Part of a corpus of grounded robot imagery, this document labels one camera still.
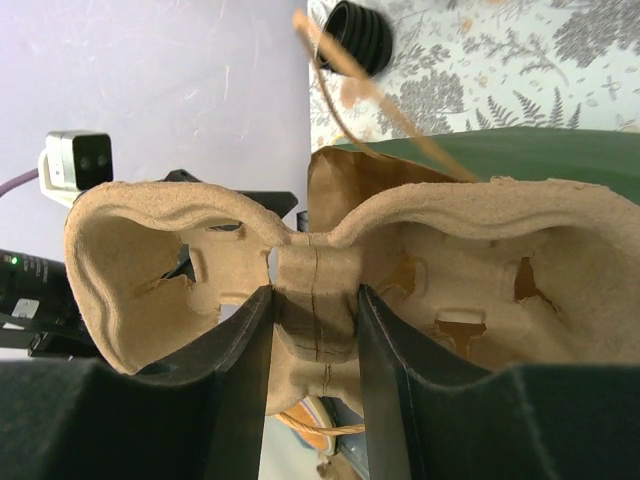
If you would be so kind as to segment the green paper bag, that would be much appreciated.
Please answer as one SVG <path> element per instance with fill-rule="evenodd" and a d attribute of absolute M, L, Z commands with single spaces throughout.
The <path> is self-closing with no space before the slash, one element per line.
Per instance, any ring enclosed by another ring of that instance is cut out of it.
<path fill-rule="evenodd" d="M 424 152 L 421 166 L 445 175 L 436 183 L 473 184 L 487 183 L 498 178 L 534 182 L 566 180 L 600 185 L 638 204 L 639 179 L 632 176 L 628 185 L 621 184 L 606 169 L 613 166 L 617 172 L 629 173 L 638 159 L 636 137 L 616 132 L 577 131 L 535 128 L 505 128 L 471 131 L 460 134 L 422 136 L 414 124 L 400 112 L 394 102 L 385 97 L 366 77 L 363 69 L 331 37 L 320 29 L 302 11 L 293 16 L 295 31 L 306 44 L 317 44 L 337 69 L 360 81 L 366 95 L 375 100 L 382 111 L 394 120 Z M 381 167 L 381 179 L 367 195 L 357 194 L 351 186 L 340 185 L 345 196 L 343 204 L 321 193 L 327 182 L 327 170 L 313 162 L 309 171 L 309 220 L 314 229 L 332 230 L 335 223 L 373 195 L 406 184 L 422 182 L 416 176 L 404 181 L 392 180 L 392 169 Z M 629 365 L 639 370 L 635 363 L 552 363 L 512 362 L 500 369 L 490 370 L 464 358 L 435 338 L 424 334 L 458 357 L 492 373 L 517 364 L 567 364 L 567 365 Z"/>

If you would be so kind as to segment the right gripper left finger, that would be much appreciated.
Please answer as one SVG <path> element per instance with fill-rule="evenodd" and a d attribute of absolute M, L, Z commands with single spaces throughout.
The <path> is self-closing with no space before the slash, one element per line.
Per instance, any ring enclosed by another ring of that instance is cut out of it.
<path fill-rule="evenodd" d="M 98 360 L 1 365 L 5 479 L 254 479 L 272 351 L 272 290 L 120 374 Z"/>

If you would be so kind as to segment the brown cup carrier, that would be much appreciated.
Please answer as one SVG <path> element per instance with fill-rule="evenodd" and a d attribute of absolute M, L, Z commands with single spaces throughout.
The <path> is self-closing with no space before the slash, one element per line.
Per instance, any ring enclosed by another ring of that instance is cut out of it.
<path fill-rule="evenodd" d="M 65 225 L 90 336 L 134 374 L 213 329 L 224 304 L 272 286 L 267 411 L 308 395 L 362 410 L 357 293 L 490 370 L 639 359 L 639 208 L 566 180 L 406 184 L 323 233 L 203 183 L 114 182 Z"/>

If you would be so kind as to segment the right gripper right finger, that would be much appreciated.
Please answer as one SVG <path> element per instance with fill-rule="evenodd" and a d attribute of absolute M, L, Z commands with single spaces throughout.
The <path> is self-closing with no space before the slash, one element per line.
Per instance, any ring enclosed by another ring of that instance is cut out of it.
<path fill-rule="evenodd" d="M 374 479 L 635 479 L 639 370 L 517 364 L 496 373 L 359 291 L 358 350 Z"/>

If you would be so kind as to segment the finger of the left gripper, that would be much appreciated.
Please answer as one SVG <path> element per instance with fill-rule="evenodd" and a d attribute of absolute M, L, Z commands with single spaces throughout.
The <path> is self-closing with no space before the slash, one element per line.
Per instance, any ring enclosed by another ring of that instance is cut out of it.
<path fill-rule="evenodd" d="M 184 169 L 170 171 L 164 178 L 165 182 L 189 182 L 200 183 L 200 180 Z M 259 203 L 267 210 L 277 214 L 280 219 L 287 216 L 297 205 L 298 199 L 288 191 L 240 191 L 245 197 Z M 233 221 L 227 224 L 213 225 L 208 227 L 209 231 L 230 232 L 237 231 L 242 227 L 240 221 Z M 296 214 L 296 230 L 308 232 L 308 212 L 300 211 Z"/>

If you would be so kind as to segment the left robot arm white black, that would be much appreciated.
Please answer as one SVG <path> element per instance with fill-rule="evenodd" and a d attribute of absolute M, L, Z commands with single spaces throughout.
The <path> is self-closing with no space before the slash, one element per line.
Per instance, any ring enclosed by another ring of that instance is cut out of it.
<path fill-rule="evenodd" d="M 34 355 L 138 371 L 268 283 L 295 203 L 186 180 L 99 186 L 69 213 L 63 262 L 2 253 L 1 330 Z"/>

